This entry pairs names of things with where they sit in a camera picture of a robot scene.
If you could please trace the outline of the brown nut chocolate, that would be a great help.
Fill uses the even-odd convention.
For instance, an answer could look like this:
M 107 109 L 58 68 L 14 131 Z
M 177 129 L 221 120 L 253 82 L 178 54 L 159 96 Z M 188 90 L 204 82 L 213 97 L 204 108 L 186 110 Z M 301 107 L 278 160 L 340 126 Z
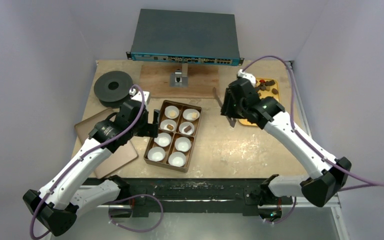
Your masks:
M 166 128 L 167 128 L 169 131 L 173 131 L 173 130 L 174 130 L 174 126 L 171 125 L 171 124 L 168 124 L 168 125 L 166 126 Z

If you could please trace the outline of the metal tweezers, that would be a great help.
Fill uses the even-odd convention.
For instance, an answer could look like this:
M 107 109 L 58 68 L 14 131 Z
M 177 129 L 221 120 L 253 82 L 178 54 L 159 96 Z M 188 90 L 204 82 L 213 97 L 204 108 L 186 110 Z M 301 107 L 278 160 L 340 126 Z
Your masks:
M 222 101 L 221 101 L 221 99 L 220 99 L 220 97 L 219 97 L 219 95 L 218 95 L 218 93 L 217 93 L 217 88 L 216 88 L 216 87 L 213 87 L 212 92 L 213 92 L 214 99 L 217 101 L 219 107 L 222 108 L 223 103 L 222 103 Z M 228 116 L 225 116 L 225 118 L 227 119 L 229 125 L 230 125 L 232 128 L 234 128 L 235 125 L 236 125 L 236 120 L 235 120 L 234 118 L 231 118 L 231 117 L 228 117 Z

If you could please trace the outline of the brown chocolate box tray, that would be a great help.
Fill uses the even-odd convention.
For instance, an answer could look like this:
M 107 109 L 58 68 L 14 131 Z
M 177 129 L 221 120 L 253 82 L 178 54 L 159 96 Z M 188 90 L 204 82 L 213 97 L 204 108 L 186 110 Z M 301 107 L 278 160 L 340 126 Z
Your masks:
M 165 110 L 165 108 L 167 106 L 176 106 L 180 110 L 179 117 L 176 118 L 176 119 L 173 119 L 176 122 L 176 130 L 175 131 L 168 131 L 168 130 L 160 129 L 161 122 L 163 120 L 169 119 L 164 114 L 164 110 Z M 151 148 L 160 147 L 160 146 L 158 146 L 154 142 L 154 138 L 151 137 L 149 139 L 149 141 L 148 141 L 147 147 L 145 149 L 145 154 L 144 154 L 144 161 L 147 164 L 153 165 L 153 166 L 157 166 L 157 167 L 161 167 L 161 168 L 165 168 L 165 169 L 169 169 L 169 170 L 173 170 L 173 171 L 177 171 L 177 172 L 181 172 L 181 173 L 186 173 L 189 170 L 190 162 L 191 162 L 192 155 L 193 155 L 193 149 L 194 149 L 194 146 L 195 146 L 195 141 L 196 141 L 196 138 L 197 138 L 197 135 L 198 135 L 199 125 L 200 125 L 200 117 L 197 120 L 192 121 L 192 122 L 185 120 L 183 118 L 183 111 L 186 110 L 186 109 L 196 109 L 196 110 L 198 110 L 200 112 L 200 117 L 203 114 L 202 107 L 197 106 L 197 105 L 191 105 L 191 104 L 187 104 L 187 103 L 175 102 L 175 101 L 172 101 L 172 100 L 164 100 L 162 102 L 162 105 L 161 105 L 161 108 L 160 108 L 160 122 L 159 122 L 158 134 L 160 134 L 160 133 L 168 133 L 168 134 L 171 135 L 172 140 L 171 140 L 171 144 L 169 146 L 163 147 L 163 149 L 165 150 L 165 153 L 166 153 L 165 159 L 162 160 L 162 161 L 156 162 L 156 161 L 151 161 L 151 160 L 149 160 L 147 158 L 148 151 Z M 185 135 L 185 134 L 182 134 L 182 133 L 179 132 L 179 125 L 182 124 L 183 122 L 191 122 L 191 123 L 194 124 L 195 131 L 194 131 L 193 135 Z M 187 152 L 182 152 L 186 156 L 186 164 L 183 167 L 172 166 L 172 165 L 170 165 L 168 163 L 169 156 L 172 153 L 174 153 L 174 152 L 181 152 L 181 151 L 177 151 L 175 149 L 175 141 L 179 137 L 189 138 L 191 140 L 191 142 L 192 142 L 192 146 L 191 146 L 190 150 L 187 151 Z

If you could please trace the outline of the dark chocolate piece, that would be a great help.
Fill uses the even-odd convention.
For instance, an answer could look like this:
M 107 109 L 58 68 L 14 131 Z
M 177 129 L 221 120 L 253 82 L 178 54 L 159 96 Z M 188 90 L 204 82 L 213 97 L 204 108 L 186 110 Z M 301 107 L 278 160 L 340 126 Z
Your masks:
M 189 125 L 189 126 L 185 127 L 183 131 L 184 131 L 185 133 L 188 133 L 188 132 L 190 132 L 191 130 L 192 130 L 192 127 Z

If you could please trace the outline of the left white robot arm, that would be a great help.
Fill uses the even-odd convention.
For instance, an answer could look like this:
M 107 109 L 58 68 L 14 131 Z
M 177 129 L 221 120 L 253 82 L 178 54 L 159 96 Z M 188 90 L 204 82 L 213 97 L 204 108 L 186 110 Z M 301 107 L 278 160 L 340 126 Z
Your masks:
M 22 199 L 32 213 L 31 239 L 40 240 L 49 233 L 60 236 L 78 217 L 99 205 L 122 205 L 135 199 L 130 184 L 119 176 L 111 176 L 81 194 L 77 191 L 104 160 L 130 139 L 157 137 L 160 110 L 153 111 L 152 123 L 148 122 L 148 116 L 144 100 L 128 99 L 118 112 L 95 124 L 77 154 L 51 181 L 40 190 L 29 189 L 23 195 Z

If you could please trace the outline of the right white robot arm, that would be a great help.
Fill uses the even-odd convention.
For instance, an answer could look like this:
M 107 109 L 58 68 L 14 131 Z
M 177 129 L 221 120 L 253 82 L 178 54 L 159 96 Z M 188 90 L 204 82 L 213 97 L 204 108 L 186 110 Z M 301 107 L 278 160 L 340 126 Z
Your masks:
M 323 207 L 345 185 L 352 163 L 325 151 L 299 126 L 292 126 L 284 106 L 271 96 L 260 98 L 248 79 L 238 78 L 228 85 L 221 115 L 256 124 L 282 143 L 307 172 L 271 177 L 260 191 L 264 202 L 272 204 L 280 197 L 294 196 Z

